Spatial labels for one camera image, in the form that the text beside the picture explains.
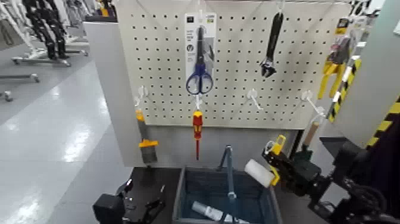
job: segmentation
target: white pegboard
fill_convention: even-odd
[[[203,97],[204,126],[304,129],[312,107],[303,91],[317,92],[338,19],[349,5],[287,2],[275,51],[277,73],[265,79],[265,57],[274,1],[207,1],[217,14],[214,89]],[[119,0],[121,38],[133,94],[148,88],[142,108],[149,125],[192,125],[194,97],[185,88],[184,14],[197,1]],[[264,110],[246,98],[252,88]]]

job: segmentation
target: black table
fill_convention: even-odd
[[[135,167],[130,175],[133,188],[127,197],[132,198],[132,204],[136,209],[128,210],[125,217],[130,220],[142,218],[146,212],[145,204],[157,199],[161,187],[165,185],[165,207],[152,224],[171,223],[180,171],[178,168]]]

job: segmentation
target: white cylinder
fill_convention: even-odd
[[[275,178],[269,170],[253,159],[247,162],[245,172],[266,188],[270,186],[271,181]]]

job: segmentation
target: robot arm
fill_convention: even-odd
[[[283,153],[269,150],[264,150],[262,157],[278,170],[288,189],[298,196],[309,195],[308,208],[328,223],[400,223],[400,220],[384,214],[386,200],[382,193],[348,178],[360,151],[354,144],[345,143],[333,162],[335,169],[328,176],[322,176],[321,169],[308,160],[290,160]],[[320,201],[331,183],[339,185],[350,195],[336,207]]]

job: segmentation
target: yellow and black tape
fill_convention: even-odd
[[[367,150],[379,141],[379,138],[389,129],[397,116],[400,116],[400,97],[398,97],[397,101],[391,106],[385,119],[378,126],[372,138],[368,141]]]
[[[340,84],[340,87],[337,90],[335,97],[333,98],[332,105],[327,115],[328,120],[330,122],[333,122],[335,120],[335,117],[340,110],[340,106],[342,105],[342,102],[345,100],[347,92],[350,86],[353,84],[355,74],[357,73],[360,66],[361,66],[361,59],[355,60],[353,66],[349,68],[349,73],[345,72],[345,74],[343,75],[342,83]]]

